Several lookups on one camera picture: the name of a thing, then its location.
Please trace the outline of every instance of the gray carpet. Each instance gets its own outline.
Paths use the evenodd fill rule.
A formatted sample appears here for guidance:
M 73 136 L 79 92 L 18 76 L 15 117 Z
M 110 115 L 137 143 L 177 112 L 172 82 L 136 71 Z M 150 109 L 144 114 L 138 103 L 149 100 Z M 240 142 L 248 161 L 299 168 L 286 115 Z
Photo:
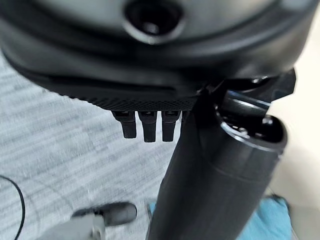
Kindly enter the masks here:
M 78 208 L 121 200 L 137 205 L 137 220 L 108 228 L 107 239 L 145 239 L 145 199 L 157 195 L 175 146 L 161 141 L 159 123 L 156 143 L 144 143 L 139 121 L 137 139 L 124 139 L 110 112 L 45 91 L 1 55 L 0 174 L 14 179 L 25 196 L 20 239 L 36 239 Z M 20 219 L 18 194 L 0 180 L 1 240 L 14 239 Z

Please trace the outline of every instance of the gray pants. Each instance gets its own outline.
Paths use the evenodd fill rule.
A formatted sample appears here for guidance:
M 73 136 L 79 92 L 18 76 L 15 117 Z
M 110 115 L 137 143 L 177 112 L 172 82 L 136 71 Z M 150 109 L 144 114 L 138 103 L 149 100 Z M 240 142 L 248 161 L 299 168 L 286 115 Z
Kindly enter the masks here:
M 48 229 L 37 240 L 105 240 L 106 227 L 102 216 L 89 214 Z

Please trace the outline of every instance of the black plastic housing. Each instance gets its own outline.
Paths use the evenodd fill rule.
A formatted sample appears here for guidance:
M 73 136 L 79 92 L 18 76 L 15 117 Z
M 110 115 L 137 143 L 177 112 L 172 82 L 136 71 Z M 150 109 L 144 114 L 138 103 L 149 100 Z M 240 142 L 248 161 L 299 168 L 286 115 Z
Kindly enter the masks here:
M 293 68 L 319 1 L 294 2 L 276 1 L 219 34 L 154 46 L 74 26 L 32 1 L 0 0 L 0 44 L 21 74 L 61 95 L 112 111 L 186 111 L 208 83 Z
M 278 119 L 246 134 L 208 102 L 198 102 L 184 123 L 148 240 L 235 240 L 283 154 L 287 133 Z

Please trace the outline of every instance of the perforated grille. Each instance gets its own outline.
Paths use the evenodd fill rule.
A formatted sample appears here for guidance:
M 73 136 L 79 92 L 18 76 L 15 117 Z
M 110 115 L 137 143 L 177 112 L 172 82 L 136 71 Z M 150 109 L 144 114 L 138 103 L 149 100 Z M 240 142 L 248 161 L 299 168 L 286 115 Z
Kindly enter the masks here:
M 87 101 L 105 110 L 111 111 L 189 111 L 196 103 L 196 97 L 188 97 L 176 100 L 142 100 L 120 98 L 86 98 L 75 97 Z

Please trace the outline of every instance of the blue fabric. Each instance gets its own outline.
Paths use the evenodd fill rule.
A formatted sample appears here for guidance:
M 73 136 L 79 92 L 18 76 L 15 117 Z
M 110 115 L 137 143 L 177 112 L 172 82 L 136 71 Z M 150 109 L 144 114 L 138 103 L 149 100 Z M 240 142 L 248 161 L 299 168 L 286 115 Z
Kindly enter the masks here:
M 148 205 L 151 214 L 156 203 Z M 292 227 L 286 201 L 279 197 L 264 198 L 237 240 L 291 240 Z

